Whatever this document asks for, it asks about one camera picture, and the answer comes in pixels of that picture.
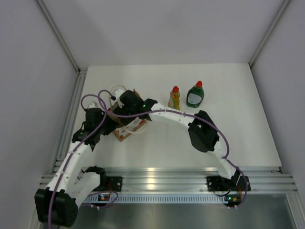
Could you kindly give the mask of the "yellow bottle red cap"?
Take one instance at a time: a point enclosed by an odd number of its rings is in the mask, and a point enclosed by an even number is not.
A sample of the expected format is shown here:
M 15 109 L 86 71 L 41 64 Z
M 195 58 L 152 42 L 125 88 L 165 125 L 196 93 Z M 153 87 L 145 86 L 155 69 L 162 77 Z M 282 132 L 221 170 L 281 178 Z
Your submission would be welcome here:
M 180 91 L 178 86 L 174 86 L 171 90 L 168 106 L 172 109 L 180 110 Z

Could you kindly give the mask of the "dark green bottle red cap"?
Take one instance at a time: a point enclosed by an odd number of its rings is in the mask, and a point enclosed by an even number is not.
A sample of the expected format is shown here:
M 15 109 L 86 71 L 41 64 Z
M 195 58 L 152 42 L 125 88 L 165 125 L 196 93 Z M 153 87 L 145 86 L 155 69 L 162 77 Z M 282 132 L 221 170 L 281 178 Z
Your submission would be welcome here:
M 197 108 L 204 99 L 202 81 L 198 81 L 187 93 L 186 104 L 188 107 Z

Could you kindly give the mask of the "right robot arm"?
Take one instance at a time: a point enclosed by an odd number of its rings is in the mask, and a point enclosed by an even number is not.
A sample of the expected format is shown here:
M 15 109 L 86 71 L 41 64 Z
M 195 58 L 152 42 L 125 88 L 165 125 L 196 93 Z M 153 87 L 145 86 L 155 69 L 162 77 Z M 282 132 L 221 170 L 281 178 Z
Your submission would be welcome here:
M 110 97 L 111 111 L 122 123 L 129 124 L 139 118 L 176 126 L 188 133 L 192 146 L 206 153 L 216 163 L 218 175 L 206 178 L 210 192 L 249 191 L 247 176 L 228 161 L 229 144 L 207 112 L 183 113 L 169 108 L 156 100 L 138 97 L 134 91 L 118 89 Z

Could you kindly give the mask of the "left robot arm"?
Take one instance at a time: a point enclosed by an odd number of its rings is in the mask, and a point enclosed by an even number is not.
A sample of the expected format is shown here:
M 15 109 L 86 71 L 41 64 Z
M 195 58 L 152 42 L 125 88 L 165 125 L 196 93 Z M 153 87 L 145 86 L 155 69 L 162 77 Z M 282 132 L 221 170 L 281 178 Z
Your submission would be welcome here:
M 85 121 L 74 133 L 69 151 L 46 188 L 39 188 L 34 196 L 38 220 L 41 223 L 71 227 L 78 209 L 92 192 L 103 195 L 103 200 L 113 202 L 112 193 L 122 189 L 122 177 L 109 177 L 104 168 L 90 166 L 83 169 L 100 141 L 117 127 L 102 109 L 92 102 L 85 109 Z

